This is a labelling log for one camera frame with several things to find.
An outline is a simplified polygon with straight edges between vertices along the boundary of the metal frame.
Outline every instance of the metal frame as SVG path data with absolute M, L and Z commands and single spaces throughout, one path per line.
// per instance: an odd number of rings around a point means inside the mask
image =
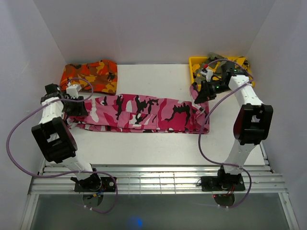
M 285 216 L 291 230 L 298 230 L 291 203 L 288 198 L 287 188 L 283 177 L 279 173 L 273 173 L 263 146 L 260 146 L 266 165 L 246 166 L 252 176 L 251 193 L 278 193 Z M 107 172 L 117 177 L 119 194 L 211 194 L 202 192 L 196 182 L 204 175 L 216 175 L 219 166 L 102 166 L 94 165 L 98 171 Z M 68 169 L 60 164 L 42 163 L 41 174 L 51 175 L 67 172 Z M 249 180 L 245 173 L 243 180 L 248 186 Z M 27 208 L 25 210 L 21 229 L 28 230 L 31 227 L 37 201 L 40 194 L 71 194 L 74 182 L 71 175 L 60 178 L 33 178 L 30 189 Z

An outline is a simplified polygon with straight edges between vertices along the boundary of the yellow bin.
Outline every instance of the yellow bin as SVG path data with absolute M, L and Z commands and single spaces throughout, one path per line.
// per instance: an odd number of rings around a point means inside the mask
M 207 60 L 208 57 L 190 57 L 189 58 L 189 68 L 190 68 L 190 77 L 191 77 L 191 84 L 194 82 L 194 78 L 193 78 L 193 70 L 192 70 L 192 66 L 195 64 L 201 64 L 203 63 L 205 60 Z M 243 62 L 245 60 L 245 57 L 226 57 L 227 59 L 231 60 L 231 61 L 236 61 L 238 64 L 243 65 Z M 248 66 L 248 68 L 246 69 L 249 73 L 251 73 L 250 71 L 250 65 Z

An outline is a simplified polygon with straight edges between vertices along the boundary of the folded clothing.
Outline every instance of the folded clothing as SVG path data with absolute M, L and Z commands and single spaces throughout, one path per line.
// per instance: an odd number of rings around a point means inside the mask
M 101 60 L 89 64 L 66 65 L 60 82 L 63 90 L 67 88 L 67 81 L 71 78 L 88 80 L 92 84 L 94 92 L 116 94 L 117 64 L 110 60 Z M 80 84 L 84 91 L 91 91 L 91 87 L 83 80 L 72 80 L 71 83 Z
M 190 93 L 195 100 L 196 85 L 190 87 Z M 199 133 L 209 112 L 207 102 L 196 105 L 189 101 L 134 94 L 89 99 L 85 101 L 85 108 L 89 115 L 68 117 L 69 127 L 98 132 Z M 208 132 L 209 122 L 202 133 Z

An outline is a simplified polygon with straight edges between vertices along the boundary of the yellow plastic container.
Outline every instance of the yellow plastic container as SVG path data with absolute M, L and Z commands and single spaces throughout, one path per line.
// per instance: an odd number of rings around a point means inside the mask
M 194 82 L 194 78 L 193 78 L 193 65 L 195 64 L 201 64 L 203 63 L 205 60 L 207 60 L 208 57 L 190 57 L 189 58 L 189 68 L 190 68 L 190 77 L 191 77 L 191 84 Z M 227 59 L 233 61 L 233 60 L 236 60 L 236 59 L 239 59 L 241 57 L 226 57 Z M 251 73 L 250 71 L 250 67 L 248 67 L 246 69 L 249 73 Z

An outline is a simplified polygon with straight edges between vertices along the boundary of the yellow camouflage clothing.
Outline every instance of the yellow camouflage clothing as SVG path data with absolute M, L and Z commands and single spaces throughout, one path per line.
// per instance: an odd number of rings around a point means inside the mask
M 116 94 L 118 71 L 117 64 L 110 60 L 101 60 L 89 64 L 68 64 L 65 66 L 60 86 L 67 88 L 67 81 L 71 78 L 88 80 L 94 92 Z M 72 84 L 80 84 L 84 91 L 90 91 L 91 87 L 82 80 L 72 80 Z

